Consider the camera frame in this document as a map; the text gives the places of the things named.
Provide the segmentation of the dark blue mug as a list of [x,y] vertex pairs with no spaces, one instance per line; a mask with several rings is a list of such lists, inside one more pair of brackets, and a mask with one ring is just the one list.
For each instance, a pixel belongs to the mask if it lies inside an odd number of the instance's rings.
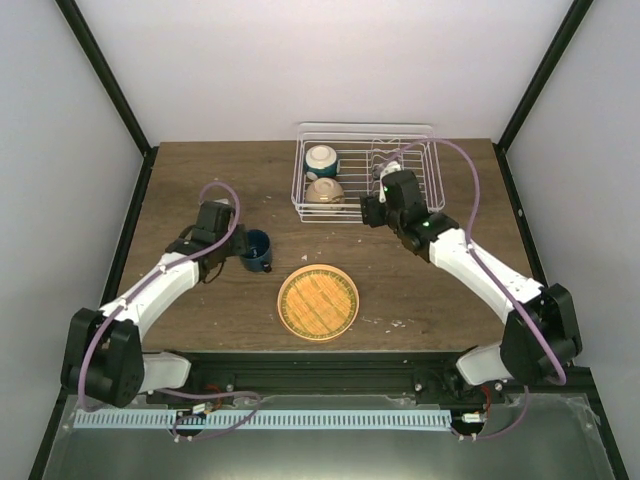
[[240,256],[243,267],[252,273],[270,273],[272,271],[271,240],[262,230],[247,232],[248,250]]

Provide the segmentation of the small white bowl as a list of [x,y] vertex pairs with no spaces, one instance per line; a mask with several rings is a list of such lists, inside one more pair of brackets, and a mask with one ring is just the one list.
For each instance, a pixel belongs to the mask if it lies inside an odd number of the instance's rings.
[[340,209],[345,203],[342,186],[332,178],[318,178],[305,191],[305,204],[317,209]]

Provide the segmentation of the white wire dish rack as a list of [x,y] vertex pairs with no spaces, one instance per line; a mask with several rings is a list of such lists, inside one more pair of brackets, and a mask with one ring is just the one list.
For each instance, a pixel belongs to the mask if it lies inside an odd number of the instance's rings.
[[[304,223],[360,223],[359,200],[379,195],[377,167],[390,159],[413,172],[420,192],[432,211],[445,206],[438,151],[427,124],[327,123],[299,125],[293,170],[291,201]],[[321,205],[305,199],[312,179],[305,171],[306,153],[316,146],[335,150],[339,163],[337,183],[344,191],[341,205]]]

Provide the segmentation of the white bowl teal outside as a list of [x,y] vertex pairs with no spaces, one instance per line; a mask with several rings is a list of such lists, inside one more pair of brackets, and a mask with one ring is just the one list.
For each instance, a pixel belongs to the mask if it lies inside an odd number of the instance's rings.
[[318,178],[335,178],[340,171],[340,160],[336,150],[328,145],[312,146],[305,154],[305,176],[315,181]]

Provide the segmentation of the round bamboo steamer tray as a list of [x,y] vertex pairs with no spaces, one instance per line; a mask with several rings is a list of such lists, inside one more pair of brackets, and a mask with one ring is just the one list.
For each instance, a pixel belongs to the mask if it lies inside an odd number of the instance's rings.
[[312,264],[291,273],[277,297],[282,326],[309,342],[334,340],[353,325],[360,307],[355,282],[343,270]]

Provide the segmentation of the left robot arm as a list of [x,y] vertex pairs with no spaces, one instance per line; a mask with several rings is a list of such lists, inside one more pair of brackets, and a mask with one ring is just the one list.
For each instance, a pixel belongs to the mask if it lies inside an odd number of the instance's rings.
[[191,370],[191,362],[175,353],[145,354],[142,340],[181,295],[211,282],[212,270],[247,250],[246,229],[237,222],[236,209],[226,200],[203,202],[196,222],[134,286],[97,310],[82,308],[73,315],[61,385],[118,408],[140,393],[164,389],[181,403],[196,402],[205,381]]

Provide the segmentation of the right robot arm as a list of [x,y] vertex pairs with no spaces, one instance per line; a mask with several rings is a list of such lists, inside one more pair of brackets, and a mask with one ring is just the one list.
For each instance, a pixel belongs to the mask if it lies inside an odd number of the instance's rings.
[[388,226],[408,251],[459,280],[504,325],[500,342],[458,357],[456,370],[444,378],[447,396],[468,402],[481,384],[493,380],[533,385],[554,378],[565,383],[565,365],[582,351],[570,292],[516,272],[477,245],[452,218],[430,211],[413,171],[392,162],[378,177],[378,194],[360,200],[364,224]]

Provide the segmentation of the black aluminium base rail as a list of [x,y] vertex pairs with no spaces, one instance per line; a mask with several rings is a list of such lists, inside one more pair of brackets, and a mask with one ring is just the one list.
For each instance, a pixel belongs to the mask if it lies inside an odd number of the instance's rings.
[[442,407],[501,403],[522,391],[514,381],[467,387],[454,373],[456,352],[191,352],[180,390],[271,395],[389,395]]

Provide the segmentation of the left black frame post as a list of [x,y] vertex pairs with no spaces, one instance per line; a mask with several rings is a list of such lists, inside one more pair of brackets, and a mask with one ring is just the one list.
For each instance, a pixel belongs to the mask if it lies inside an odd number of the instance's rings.
[[150,156],[153,148],[144,134],[78,3],[74,0],[55,0],[55,4],[67,25],[70,27],[137,149],[143,157]]

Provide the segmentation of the black frame post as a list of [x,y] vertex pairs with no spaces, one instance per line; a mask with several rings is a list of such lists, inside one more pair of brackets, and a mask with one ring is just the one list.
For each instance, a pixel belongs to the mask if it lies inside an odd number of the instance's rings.
[[531,80],[529,81],[521,99],[511,115],[497,145],[507,152],[521,128],[524,126],[529,114],[543,92],[547,82],[551,78],[555,68],[562,59],[565,51],[571,44],[584,18],[589,12],[593,0],[574,0],[564,15],[549,46],[539,62]]
[[55,0],[55,4],[67,25],[70,27],[137,149],[143,157],[150,156],[153,148],[144,134],[78,3],[74,0]]

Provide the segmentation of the right black frame post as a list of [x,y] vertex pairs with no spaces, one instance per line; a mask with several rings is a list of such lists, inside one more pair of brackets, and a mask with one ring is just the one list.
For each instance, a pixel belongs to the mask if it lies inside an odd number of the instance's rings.
[[531,80],[529,81],[521,99],[511,115],[497,145],[507,152],[521,128],[524,126],[529,114],[543,92],[547,82],[551,78],[555,68],[562,59],[565,51],[571,44],[584,18],[589,12],[593,0],[574,0],[564,15],[549,46],[539,62]]

